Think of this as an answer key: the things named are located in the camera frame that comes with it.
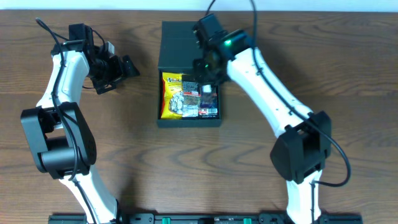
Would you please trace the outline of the yellow nut snack bag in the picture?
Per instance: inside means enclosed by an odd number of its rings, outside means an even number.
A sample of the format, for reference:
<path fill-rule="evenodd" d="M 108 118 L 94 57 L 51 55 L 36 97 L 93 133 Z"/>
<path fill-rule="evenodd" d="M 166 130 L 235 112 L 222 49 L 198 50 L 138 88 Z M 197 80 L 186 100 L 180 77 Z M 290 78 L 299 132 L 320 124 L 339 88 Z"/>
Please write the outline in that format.
<path fill-rule="evenodd" d="M 162 73 L 163 102 L 161 119 L 182 119 L 183 85 L 182 74 Z"/>

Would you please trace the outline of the dark blue chocolate bar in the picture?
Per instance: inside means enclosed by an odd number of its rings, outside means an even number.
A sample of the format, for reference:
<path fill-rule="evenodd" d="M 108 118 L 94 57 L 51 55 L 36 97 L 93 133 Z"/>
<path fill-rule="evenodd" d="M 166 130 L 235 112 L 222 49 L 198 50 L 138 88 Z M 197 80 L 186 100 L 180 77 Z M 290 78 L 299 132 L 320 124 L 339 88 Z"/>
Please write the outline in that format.
<path fill-rule="evenodd" d="M 201 108 L 216 108 L 217 106 L 217 93 L 216 88 L 212 85 L 201 86 Z"/>

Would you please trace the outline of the black gift box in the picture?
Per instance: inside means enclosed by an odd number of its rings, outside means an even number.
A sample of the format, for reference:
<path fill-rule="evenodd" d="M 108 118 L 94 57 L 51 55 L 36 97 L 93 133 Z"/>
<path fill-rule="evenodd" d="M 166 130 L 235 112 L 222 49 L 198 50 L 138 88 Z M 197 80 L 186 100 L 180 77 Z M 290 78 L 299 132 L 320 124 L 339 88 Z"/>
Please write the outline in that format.
<path fill-rule="evenodd" d="M 162 74 L 193 73 L 193 61 L 202 56 L 197 39 L 193 33 L 194 21 L 163 21 L 162 37 L 158 61 L 159 97 L 157 109 L 157 125 L 160 128 L 217 128 L 221 126 L 221 90 L 218 94 L 218 114 L 215 118 L 205 119 L 162 119 L 162 104 L 164 102 L 164 87 Z"/>

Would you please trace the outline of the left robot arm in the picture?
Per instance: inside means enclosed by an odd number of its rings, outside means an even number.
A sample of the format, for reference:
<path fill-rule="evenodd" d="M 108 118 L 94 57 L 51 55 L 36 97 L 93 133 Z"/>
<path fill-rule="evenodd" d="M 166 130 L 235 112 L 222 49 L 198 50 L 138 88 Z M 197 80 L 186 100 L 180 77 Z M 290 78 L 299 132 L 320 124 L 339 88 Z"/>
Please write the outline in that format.
<path fill-rule="evenodd" d="M 34 163 L 78 200 L 85 211 L 81 223 L 129 223 L 95 166 L 96 143 L 80 98 L 87 77 L 102 94 L 138 71 L 128 56 L 114 54 L 110 42 L 97 47 L 84 40 L 68 41 L 55 45 L 51 56 L 53 68 L 43 96 L 21 113 Z"/>

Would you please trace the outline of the clear trail mix packet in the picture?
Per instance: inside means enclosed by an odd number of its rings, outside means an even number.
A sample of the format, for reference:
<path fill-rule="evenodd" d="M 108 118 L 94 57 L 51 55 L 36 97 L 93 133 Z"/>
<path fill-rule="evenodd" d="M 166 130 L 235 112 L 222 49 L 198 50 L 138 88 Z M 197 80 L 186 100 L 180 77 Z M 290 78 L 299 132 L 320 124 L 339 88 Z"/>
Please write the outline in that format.
<path fill-rule="evenodd" d="M 182 118 L 183 119 L 217 119 L 219 117 L 218 109 L 218 90 L 217 93 L 217 106 L 216 108 L 201 108 L 201 86 L 194 76 L 183 75 L 183 107 L 182 107 Z"/>

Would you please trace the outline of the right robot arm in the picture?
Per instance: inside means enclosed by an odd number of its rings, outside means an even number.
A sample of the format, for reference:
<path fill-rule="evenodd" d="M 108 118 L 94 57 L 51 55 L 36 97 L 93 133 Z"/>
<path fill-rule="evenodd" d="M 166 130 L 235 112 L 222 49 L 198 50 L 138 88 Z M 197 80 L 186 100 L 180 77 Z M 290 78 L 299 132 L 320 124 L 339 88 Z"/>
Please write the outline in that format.
<path fill-rule="evenodd" d="M 199 81 L 232 80 L 252 99 L 270 124 L 276 142 L 270 158 L 287 185 L 287 215 L 294 223 L 321 216 L 318 183 L 330 155 L 331 119 L 314 113 L 277 78 L 247 33 L 193 30 L 203 58 L 195 62 Z"/>

